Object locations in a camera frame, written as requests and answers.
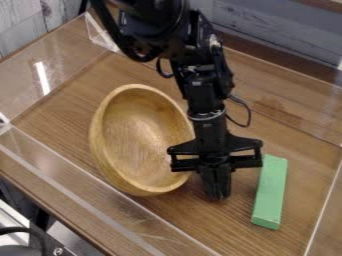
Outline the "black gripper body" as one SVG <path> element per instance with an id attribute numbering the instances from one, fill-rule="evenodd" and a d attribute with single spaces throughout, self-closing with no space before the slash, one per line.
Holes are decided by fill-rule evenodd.
<path id="1" fill-rule="evenodd" d="M 194 120 L 192 124 L 195 138 L 167 149 L 172 172 L 198 171 L 204 166 L 223 164 L 232 170 L 263 166 L 263 142 L 232 135 L 223 116 Z"/>

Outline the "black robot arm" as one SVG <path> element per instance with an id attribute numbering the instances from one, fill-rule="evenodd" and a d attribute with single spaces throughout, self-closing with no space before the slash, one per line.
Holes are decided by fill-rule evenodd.
<path id="1" fill-rule="evenodd" d="M 114 0 L 118 15 L 106 0 L 90 1 L 124 55 L 140 63 L 170 61 L 171 71 L 159 75 L 176 81 L 195 132 L 192 140 L 167 149 L 171 170 L 198 172 L 208 197 L 227 198 L 232 172 L 263 165 L 263 142 L 227 128 L 224 101 L 243 101 L 232 95 L 234 74 L 211 22 L 188 0 Z"/>

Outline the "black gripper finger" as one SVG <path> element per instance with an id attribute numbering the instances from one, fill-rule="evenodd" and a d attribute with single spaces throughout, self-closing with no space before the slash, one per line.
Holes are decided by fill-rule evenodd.
<path id="1" fill-rule="evenodd" d="M 204 192 L 211 200 L 219 199 L 218 186 L 216 186 L 216 173 L 212 168 L 199 168 L 200 179 L 203 183 Z"/>
<path id="2" fill-rule="evenodd" d="M 226 199 L 231 195 L 231 168 L 228 165 L 222 165 L 218 170 L 218 192 L 220 199 Z"/>

